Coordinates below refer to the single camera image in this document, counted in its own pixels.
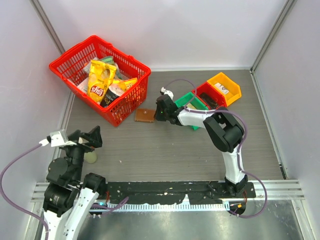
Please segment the brown leather card holder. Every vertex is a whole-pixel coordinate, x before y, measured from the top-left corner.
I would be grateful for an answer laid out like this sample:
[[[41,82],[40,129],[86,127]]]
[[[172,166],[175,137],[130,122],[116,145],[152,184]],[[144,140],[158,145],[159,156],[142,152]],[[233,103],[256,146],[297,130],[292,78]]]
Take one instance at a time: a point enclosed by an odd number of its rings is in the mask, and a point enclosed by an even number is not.
[[[154,109],[138,108],[135,112],[134,121],[143,123],[153,123],[156,111]]]

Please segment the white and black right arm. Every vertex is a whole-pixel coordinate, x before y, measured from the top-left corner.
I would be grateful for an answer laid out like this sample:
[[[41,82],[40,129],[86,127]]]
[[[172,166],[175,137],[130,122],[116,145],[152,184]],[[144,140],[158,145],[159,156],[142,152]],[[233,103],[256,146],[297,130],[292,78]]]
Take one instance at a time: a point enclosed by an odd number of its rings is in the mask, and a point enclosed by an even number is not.
[[[163,94],[156,99],[155,119],[177,126],[206,129],[213,145],[223,156],[226,193],[233,198],[243,193],[248,182],[242,161],[242,144],[246,132],[236,115],[225,107],[214,110],[178,107],[168,94]]]

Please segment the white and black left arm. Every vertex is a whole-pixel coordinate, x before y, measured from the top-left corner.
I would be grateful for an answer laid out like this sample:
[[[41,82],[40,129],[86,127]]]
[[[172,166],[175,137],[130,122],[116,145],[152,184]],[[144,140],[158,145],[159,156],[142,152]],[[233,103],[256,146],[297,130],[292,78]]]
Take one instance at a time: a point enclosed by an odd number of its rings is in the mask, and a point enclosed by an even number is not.
[[[54,131],[41,144],[65,152],[48,166],[42,239],[76,240],[93,203],[107,193],[103,176],[89,173],[82,177],[85,154],[102,147],[101,128],[97,125],[89,132],[76,130],[71,134],[63,129]]]

